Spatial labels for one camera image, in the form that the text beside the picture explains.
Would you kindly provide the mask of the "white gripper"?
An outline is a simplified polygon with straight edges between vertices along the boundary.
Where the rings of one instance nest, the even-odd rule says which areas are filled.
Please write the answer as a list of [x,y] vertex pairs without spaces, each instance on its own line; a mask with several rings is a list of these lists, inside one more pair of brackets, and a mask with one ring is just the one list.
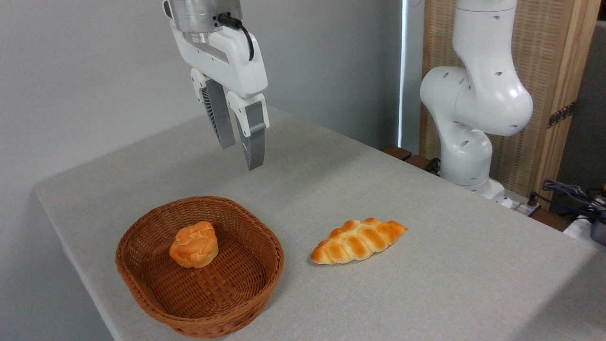
[[[197,99],[206,110],[221,148],[235,144],[230,108],[236,117],[248,169],[262,166],[265,131],[270,123],[266,100],[260,93],[268,82],[255,36],[250,35],[254,54],[250,60],[248,39],[240,30],[226,27],[210,33],[208,43],[190,43],[175,22],[169,25],[182,58],[193,68],[190,77]],[[230,90],[226,96],[223,86]]]

